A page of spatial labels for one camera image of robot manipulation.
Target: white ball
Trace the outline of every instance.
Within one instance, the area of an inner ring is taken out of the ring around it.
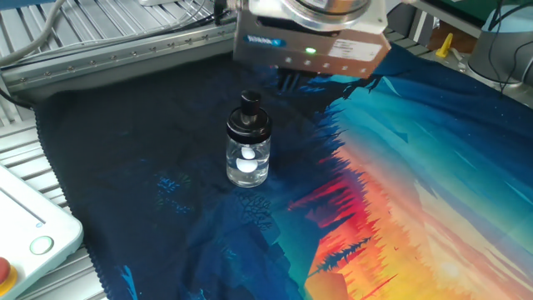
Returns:
[[[243,173],[252,173],[257,170],[257,160],[237,159],[237,168]]]
[[[256,153],[250,147],[242,147],[241,153],[245,159],[253,159],[256,157]]]

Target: label sticker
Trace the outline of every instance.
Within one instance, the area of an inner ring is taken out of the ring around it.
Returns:
[[[371,62],[376,58],[381,48],[382,45],[371,44],[368,42],[354,42],[338,39],[333,44],[329,56]]]
[[[286,42],[279,38],[258,37],[258,36],[252,36],[250,34],[244,36],[244,41],[248,43],[256,43],[256,44],[273,46],[273,47],[285,47],[286,46]]]
[[[325,8],[327,4],[327,0],[303,0],[303,1],[311,5],[314,5],[317,8]]]

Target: tree silhouette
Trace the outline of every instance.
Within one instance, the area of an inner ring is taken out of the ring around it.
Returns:
[[[344,224],[344,222],[348,221],[353,216],[355,216],[355,213],[352,213],[352,214],[350,214],[350,215],[348,215],[346,217],[342,217],[339,220],[331,222],[329,225],[327,225],[326,227],[324,227],[322,229],[322,237],[321,238],[325,238],[328,233],[330,233],[330,232],[334,231],[335,229],[339,228],[342,224]]]
[[[317,265],[317,270],[309,275],[309,277],[318,274],[322,271],[327,272],[331,271],[334,268],[339,267],[339,262],[341,260],[345,260],[346,263],[348,263],[348,257],[352,255],[353,253],[356,253],[363,245],[366,245],[368,242],[370,242],[371,237],[363,238],[360,242],[350,245],[350,247],[343,249],[340,252],[335,252],[332,254],[329,254],[324,258],[324,262]]]

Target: robotic arm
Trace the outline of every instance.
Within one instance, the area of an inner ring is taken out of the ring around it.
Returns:
[[[391,49],[385,0],[241,0],[234,59],[367,78]]]

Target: white control box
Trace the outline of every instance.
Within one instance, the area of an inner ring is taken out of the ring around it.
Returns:
[[[82,240],[76,218],[0,165],[0,258],[16,270],[11,282],[0,282],[0,300],[15,299],[76,252]]]

